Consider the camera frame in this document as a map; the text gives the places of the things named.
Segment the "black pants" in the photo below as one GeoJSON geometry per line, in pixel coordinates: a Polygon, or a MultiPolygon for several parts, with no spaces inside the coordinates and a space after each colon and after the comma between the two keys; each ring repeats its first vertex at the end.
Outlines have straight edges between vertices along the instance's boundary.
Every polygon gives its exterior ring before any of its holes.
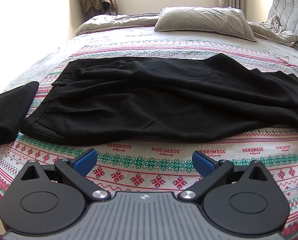
{"type": "Polygon", "coordinates": [[[134,137],[208,142],[273,125],[298,129],[298,78],[217,54],[72,61],[20,131],[89,146],[134,137]]]}

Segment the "folded black garment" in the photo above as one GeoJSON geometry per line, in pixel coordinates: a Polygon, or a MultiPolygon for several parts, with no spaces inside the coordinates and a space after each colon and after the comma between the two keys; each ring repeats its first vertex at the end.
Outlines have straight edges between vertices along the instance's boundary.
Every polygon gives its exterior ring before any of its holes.
{"type": "Polygon", "coordinates": [[[33,81],[0,94],[0,145],[11,143],[18,136],[38,87],[39,83],[33,81]]]}

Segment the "patterned red green bedsheet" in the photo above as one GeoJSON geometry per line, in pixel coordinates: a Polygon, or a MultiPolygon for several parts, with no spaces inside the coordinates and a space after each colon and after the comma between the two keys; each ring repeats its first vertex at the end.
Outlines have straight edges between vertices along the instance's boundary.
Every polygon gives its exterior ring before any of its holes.
{"type": "Polygon", "coordinates": [[[4,239],[298,239],[298,45],[135,27],[0,92],[4,239]]]}

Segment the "grey quilted comforter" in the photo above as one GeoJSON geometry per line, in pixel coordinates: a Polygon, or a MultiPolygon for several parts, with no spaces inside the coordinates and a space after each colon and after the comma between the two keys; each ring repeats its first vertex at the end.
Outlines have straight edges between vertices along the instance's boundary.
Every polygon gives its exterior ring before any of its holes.
{"type": "Polygon", "coordinates": [[[298,48],[298,0],[273,0],[265,22],[249,22],[256,37],[298,48]]]}

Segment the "beige folded blanket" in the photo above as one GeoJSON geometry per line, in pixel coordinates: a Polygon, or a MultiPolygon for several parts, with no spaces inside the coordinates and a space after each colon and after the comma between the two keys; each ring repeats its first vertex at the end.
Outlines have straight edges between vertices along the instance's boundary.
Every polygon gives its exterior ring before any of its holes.
{"type": "Polygon", "coordinates": [[[97,15],[81,24],[75,35],[89,34],[99,31],[155,26],[160,14],[144,13],[135,15],[97,15]]]}

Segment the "beige pillow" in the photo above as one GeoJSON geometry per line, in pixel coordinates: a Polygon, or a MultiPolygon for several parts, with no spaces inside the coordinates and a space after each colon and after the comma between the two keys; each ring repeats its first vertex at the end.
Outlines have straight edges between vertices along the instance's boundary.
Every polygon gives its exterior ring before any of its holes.
{"type": "Polygon", "coordinates": [[[232,7],[165,7],[154,30],[204,31],[256,41],[243,11],[232,7]]]}

